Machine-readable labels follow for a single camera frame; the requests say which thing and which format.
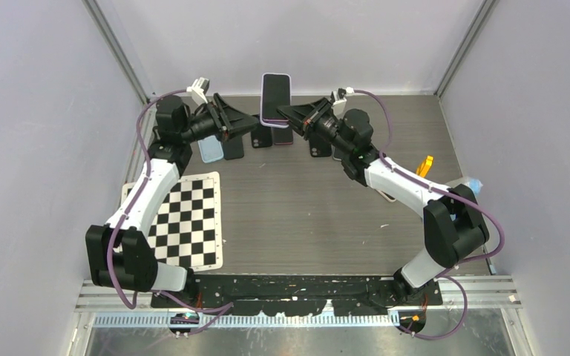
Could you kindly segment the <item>phone with lilac case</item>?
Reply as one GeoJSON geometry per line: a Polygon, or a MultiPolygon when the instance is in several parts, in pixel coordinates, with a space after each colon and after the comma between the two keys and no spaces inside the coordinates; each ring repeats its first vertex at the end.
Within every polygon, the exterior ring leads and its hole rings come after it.
{"type": "Polygon", "coordinates": [[[261,105],[259,120],[270,128],[288,128],[289,124],[277,111],[291,101],[291,77],[285,73],[264,73],[261,77],[261,105]]]}

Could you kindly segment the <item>phone with pink case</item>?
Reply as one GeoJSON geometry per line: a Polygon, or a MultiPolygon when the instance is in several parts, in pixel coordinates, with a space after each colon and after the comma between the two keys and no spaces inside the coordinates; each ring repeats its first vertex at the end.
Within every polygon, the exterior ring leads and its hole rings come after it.
{"type": "Polygon", "coordinates": [[[385,192],[380,192],[380,194],[388,201],[388,202],[395,202],[396,199],[385,192]]]}

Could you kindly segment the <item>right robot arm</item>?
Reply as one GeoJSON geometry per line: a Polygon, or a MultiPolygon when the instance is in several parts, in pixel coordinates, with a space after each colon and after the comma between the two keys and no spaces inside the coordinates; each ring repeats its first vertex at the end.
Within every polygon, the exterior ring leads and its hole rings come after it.
{"type": "Polygon", "coordinates": [[[424,248],[394,275],[394,294],[415,303],[424,286],[453,268],[490,238],[475,195],[466,185],[440,185],[411,173],[372,143],[373,127],[365,111],[348,110],[342,118],[328,99],[305,105],[281,105],[277,111],[306,140],[321,139],[342,152],[345,174],[392,196],[416,212],[424,224],[424,248]]]}

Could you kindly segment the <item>light blue case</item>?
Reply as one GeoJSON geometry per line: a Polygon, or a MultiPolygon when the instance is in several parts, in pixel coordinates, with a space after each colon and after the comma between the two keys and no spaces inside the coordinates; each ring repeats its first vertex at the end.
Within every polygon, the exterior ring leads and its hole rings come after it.
{"type": "Polygon", "coordinates": [[[215,135],[201,139],[197,143],[204,163],[213,163],[224,158],[222,144],[215,135]]]}

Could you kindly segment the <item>bare phone silver edge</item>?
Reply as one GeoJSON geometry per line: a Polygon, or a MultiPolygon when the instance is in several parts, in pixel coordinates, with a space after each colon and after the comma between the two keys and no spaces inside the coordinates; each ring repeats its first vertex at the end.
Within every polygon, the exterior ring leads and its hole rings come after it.
{"type": "Polygon", "coordinates": [[[342,161],[344,158],[344,153],[337,148],[333,148],[332,157],[336,161],[342,161]]]}

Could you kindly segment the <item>black camera-hole case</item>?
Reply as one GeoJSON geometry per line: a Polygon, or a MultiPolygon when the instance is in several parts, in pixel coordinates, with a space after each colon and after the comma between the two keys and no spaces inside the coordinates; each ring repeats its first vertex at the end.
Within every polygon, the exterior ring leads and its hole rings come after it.
{"type": "Polygon", "coordinates": [[[268,148],[273,146],[272,129],[259,125],[250,133],[253,148],[268,148]]]}

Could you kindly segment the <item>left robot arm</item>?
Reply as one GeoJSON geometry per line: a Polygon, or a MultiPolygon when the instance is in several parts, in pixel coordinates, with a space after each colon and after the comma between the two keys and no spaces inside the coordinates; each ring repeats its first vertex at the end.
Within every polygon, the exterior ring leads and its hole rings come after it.
{"type": "Polygon", "coordinates": [[[146,148],[142,173],[119,209],[85,234],[88,264],[95,285],[129,291],[169,291],[179,306],[191,306],[198,288],[192,270],[157,260],[147,241],[166,195],[186,170],[191,145],[213,136],[226,142],[250,133],[259,119],[239,111],[216,93],[192,111],[175,95],[155,105],[154,141],[146,148]]]}

